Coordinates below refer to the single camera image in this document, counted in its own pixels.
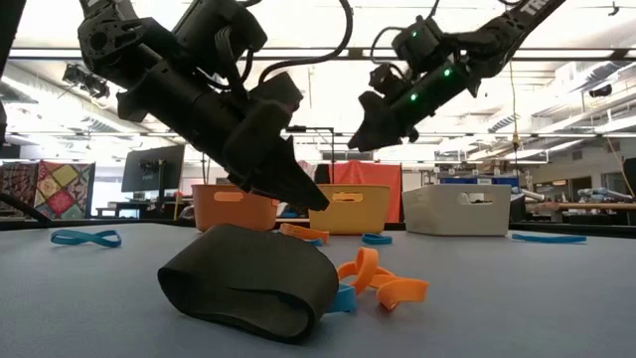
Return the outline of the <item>grey rolled mat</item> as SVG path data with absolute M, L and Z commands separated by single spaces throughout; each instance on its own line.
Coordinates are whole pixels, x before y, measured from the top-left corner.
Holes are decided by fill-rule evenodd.
M 634 200 L 634 197 L 631 195 L 622 194 L 616 191 L 609 190 L 604 187 L 580 189 L 577 191 L 577 194 L 579 196 L 612 198 L 612 199 L 622 200 L 622 201 Z

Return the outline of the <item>red cloth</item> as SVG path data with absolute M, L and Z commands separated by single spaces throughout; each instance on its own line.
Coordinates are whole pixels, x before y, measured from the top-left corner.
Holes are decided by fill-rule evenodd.
M 387 223 L 399 223 L 402 214 L 402 173 L 400 165 L 348 161 L 329 165 L 333 184 L 382 185 L 390 188 Z

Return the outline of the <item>orange plastic basket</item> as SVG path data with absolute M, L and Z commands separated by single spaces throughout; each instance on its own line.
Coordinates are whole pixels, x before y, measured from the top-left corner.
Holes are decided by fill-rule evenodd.
M 275 226 L 278 201 L 246 193 L 235 185 L 192 186 L 196 227 L 209 228 L 231 224 L 256 231 Z

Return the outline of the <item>black ceiling spotlight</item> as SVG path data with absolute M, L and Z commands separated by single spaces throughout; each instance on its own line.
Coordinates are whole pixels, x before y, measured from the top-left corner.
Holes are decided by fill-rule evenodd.
M 77 64 L 67 64 L 62 80 L 72 87 L 87 92 L 92 98 L 99 99 L 110 96 L 107 80 L 85 71 Z

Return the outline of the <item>wide black rubber band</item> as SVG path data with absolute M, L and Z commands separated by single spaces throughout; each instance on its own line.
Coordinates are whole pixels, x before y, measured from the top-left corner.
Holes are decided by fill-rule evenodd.
M 305 340 L 339 289 L 334 265 L 316 247 L 234 225 L 204 232 L 157 277 L 181 313 L 284 343 Z

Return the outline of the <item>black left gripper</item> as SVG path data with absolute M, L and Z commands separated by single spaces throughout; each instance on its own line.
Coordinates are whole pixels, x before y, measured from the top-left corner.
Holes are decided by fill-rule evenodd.
M 206 153 L 247 193 L 324 211 L 329 199 L 296 162 L 293 138 L 280 131 L 291 114 L 249 92 L 216 92 L 205 80 L 162 62 L 118 96 L 118 115 L 151 114 Z

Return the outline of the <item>blue table mat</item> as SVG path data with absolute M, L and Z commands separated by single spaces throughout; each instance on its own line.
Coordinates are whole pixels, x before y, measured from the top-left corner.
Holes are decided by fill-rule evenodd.
M 118 227 L 117 249 L 0 232 L 0 358 L 636 358 L 636 240 L 550 245 L 394 233 L 383 267 L 426 280 L 387 311 L 371 291 L 300 345 L 182 315 L 157 271 L 193 228 Z

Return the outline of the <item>black aluminium table frame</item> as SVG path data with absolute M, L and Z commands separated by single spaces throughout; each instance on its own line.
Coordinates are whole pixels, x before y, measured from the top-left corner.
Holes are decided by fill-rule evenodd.
M 4 220 L 0 221 L 0 231 L 35 230 L 52 228 L 70 228 L 87 226 L 112 226 L 127 224 L 158 224 L 176 227 L 194 228 L 193 221 L 169 221 L 163 219 L 83 219 L 39 222 L 36 220 Z M 574 225 L 543 222 L 521 222 L 509 225 L 512 231 L 537 232 L 571 236 L 587 236 L 597 238 L 618 238 L 636 240 L 636 226 L 599 226 Z

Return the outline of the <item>black rack frame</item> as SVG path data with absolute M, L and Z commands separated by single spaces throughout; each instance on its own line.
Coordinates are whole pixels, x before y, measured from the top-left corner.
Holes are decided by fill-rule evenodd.
M 283 129 L 283 131 L 285 133 L 291 134 L 291 133 L 306 133 L 307 131 L 313 131 L 316 132 L 318 134 L 318 136 L 321 136 L 322 132 L 329 132 L 330 136 L 331 136 L 331 140 L 330 140 L 330 183 L 331 184 L 335 184 L 335 172 L 334 172 L 334 166 L 336 164 L 336 158 L 335 158 L 335 137 L 336 137 L 336 132 L 335 132 L 335 128 L 334 127 L 325 127 L 325 126 L 306 126 L 306 125 L 291 125 L 288 126 L 286 128 Z

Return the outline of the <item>colourful patchwork quilt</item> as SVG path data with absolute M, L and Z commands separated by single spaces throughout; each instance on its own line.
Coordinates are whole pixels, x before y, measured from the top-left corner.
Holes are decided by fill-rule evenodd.
M 0 192 L 52 220 L 87 219 L 94 174 L 94 163 L 7 163 L 0 165 Z

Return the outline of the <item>blue bin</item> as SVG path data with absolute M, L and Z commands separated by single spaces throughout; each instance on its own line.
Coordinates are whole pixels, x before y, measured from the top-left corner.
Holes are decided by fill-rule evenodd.
M 475 184 L 475 185 L 508 185 L 519 186 L 519 179 L 512 176 L 467 176 L 467 177 L 441 177 L 440 184 Z

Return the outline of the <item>black monitor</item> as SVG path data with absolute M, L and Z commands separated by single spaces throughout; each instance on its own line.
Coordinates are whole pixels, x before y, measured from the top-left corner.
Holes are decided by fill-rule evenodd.
M 162 217 L 166 213 L 166 192 L 180 188 L 184 156 L 184 145 L 129 152 L 125 160 L 121 192 L 156 191 L 157 197 L 149 213 L 153 218 Z

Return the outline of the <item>orange rubber band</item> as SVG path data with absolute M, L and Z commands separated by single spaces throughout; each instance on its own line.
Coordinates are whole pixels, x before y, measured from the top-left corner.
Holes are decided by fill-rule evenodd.
M 330 239 L 330 234 L 328 232 L 313 230 L 310 228 L 305 228 L 305 227 L 287 224 L 287 223 L 281 224 L 279 226 L 278 231 L 283 235 L 293 237 L 301 241 L 322 239 L 324 241 L 324 245 L 327 244 Z
M 429 282 L 416 278 L 398 276 L 380 266 L 380 254 L 371 248 L 358 248 L 356 258 L 337 267 L 340 282 L 351 277 L 348 283 L 355 295 L 373 288 L 381 306 L 394 310 L 402 303 L 424 302 Z

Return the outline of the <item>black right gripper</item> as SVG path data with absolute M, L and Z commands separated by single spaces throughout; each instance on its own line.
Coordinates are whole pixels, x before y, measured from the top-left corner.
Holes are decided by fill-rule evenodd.
M 394 117 L 383 99 L 373 91 L 359 96 L 364 119 L 348 142 L 350 149 L 373 151 L 398 144 L 398 138 L 418 138 L 414 127 L 423 119 L 435 116 L 444 104 L 465 90 L 477 96 L 480 78 L 463 63 L 444 62 L 411 85 L 394 101 Z

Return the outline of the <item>white plastic basket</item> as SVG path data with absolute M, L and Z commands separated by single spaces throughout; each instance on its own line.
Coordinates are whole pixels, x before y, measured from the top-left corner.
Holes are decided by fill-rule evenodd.
M 435 184 L 401 193 L 408 232 L 444 237 L 508 233 L 511 187 Z

